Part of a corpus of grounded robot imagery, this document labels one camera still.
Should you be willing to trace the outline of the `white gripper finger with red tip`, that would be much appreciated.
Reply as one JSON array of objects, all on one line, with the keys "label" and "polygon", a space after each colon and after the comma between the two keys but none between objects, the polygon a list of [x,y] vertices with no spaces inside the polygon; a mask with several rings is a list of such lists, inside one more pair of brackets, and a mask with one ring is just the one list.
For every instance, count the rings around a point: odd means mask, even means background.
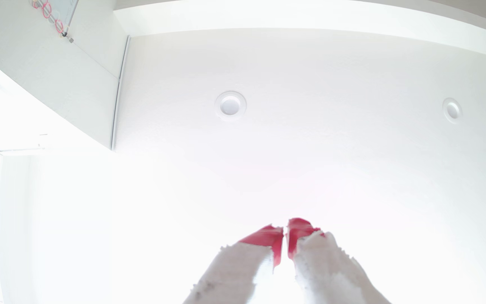
[{"label": "white gripper finger with red tip", "polygon": [[257,276],[272,274],[280,264],[283,238],[282,227],[267,225],[221,247],[184,303],[248,303],[258,285]]},{"label": "white gripper finger with red tip", "polygon": [[291,218],[287,244],[304,303],[390,303],[361,264],[337,245],[331,232]]}]

